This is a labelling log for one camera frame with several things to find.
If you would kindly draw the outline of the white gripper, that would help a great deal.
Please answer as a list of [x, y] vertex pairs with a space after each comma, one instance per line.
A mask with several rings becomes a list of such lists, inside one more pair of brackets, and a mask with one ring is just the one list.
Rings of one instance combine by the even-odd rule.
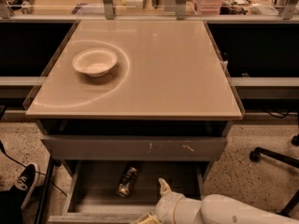
[[146, 212], [132, 224], [203, 224], [200, 214], [201, 201], [185, 197], [181, 193], [170, 192], [168, 183], [159, 178], [160, 194], [156, 205], [156, 216]]

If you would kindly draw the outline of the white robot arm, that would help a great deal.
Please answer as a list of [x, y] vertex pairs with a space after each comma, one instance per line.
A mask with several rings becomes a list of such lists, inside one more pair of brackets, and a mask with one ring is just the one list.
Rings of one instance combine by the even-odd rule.
[[202, 201], [174, 192], [158, 179], [161, 198], [155, 214], [147, 212], [130, 224], [299, 224], [299, 220], [266, 212], [219, 194]]

